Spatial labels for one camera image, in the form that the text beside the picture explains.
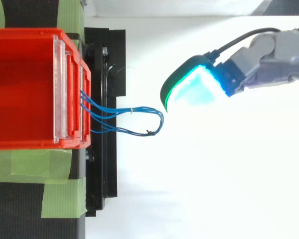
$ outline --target gray robot arm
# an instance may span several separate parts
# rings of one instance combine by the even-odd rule
[[[299,80],[299,30],[260,34],[229,60],[245,76],[241,90]]]

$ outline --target blue wire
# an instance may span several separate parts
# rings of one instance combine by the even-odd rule
[[[98,108],[99,110],[108,113],[108,114],[112,114],[110,116],[100,116],[97,115],[96,113],[90,111],[85,105],[81,104],[81,107],[88,112],[91,117],[96,120],[97,122],[99,122],[102,126],[102,129],[105,129],[105,131],[95,131],[95,130],[91,130],[91,132],[93,133],[107,133],[107,132],[122,132],[122,133],[127,133],[130,135],[134,135],[134,136],[141,136],[141,137],[146,137],[146,136],[150,136],[150,135],[156,135],[157,133],[159,133],[159,131],[161,130],[163,124],[164,124],[164,115],[162,114],[162,112],[154,109],[154,108],[150,108],[150,107],[136,107],[136,108],[121,108],[121,109],[112,109],[112,108],[106,108],[106,107],[102,107],[100,105],[98,105],[97,103],[95,103],[86,93],[84,93],[83,91],[80,91],[81,94],[83,96],[81,96],[81,99],[84,100],[85,102],[95,106],[96,108]],[[108,119],[112,119],[114,117],[117,117],[119,115],[122,115],[124,113],[130,113],[130,112],[138,112],[138,113],[148,113],[148,114],[155,114],[158,115],[160,117],[160,123],[159,123],[159,127],[155,132],[151,132],[148,131],[148,133],[137,133],[137,132],[133,132],[131,130],[125,129],[125,128],[121,128],[121,127],[113,127],[109,124],[106,124],[105,122],[101,121],[101,120],[108,120]]]

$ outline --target black cable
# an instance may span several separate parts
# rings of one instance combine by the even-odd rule
[[[268,32],[268,31],[279,32],[280,30],[277,29],[277,28],[267,27],[267,28],[260,28],[260,29],[256,29],[256,30],[247,32],[246,34],[244,34],[244,35],[236,38],[235,40],[227,43],[226,45],[222,46],[218,50],[215,50],[214,54],[220,55],[222,52],[224,52],[227,49],[229,49],[230,47],[236,45],[238,42],[241,42],[242,40],[245,40],[246,38],[248,38],[248,37],[250,37],[252,35],[263,33],[263,32]]]

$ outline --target green light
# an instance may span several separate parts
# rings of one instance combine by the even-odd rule
[[[165,99],[165,109],[170,103],[186,102],[192,106],[209,105],[216,98],[224,97],[218,81],[208,69],[198,65],[180,79],[169,91]]]

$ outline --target black metal bracket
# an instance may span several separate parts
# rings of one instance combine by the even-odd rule
[[[92,100],[116,108],[116,97],[126,95],[125,30],[85,28],[84,53],[92,73]],[[95,107],[91,110],[106,115]],[[116,118],[105,122],[116,126]],[[91,120],[91,128],[103,130],[95,120]],[[92,133],[86,159],[86,216],[94,217],[104,208],[106,198],[117,197],[116,132]]]

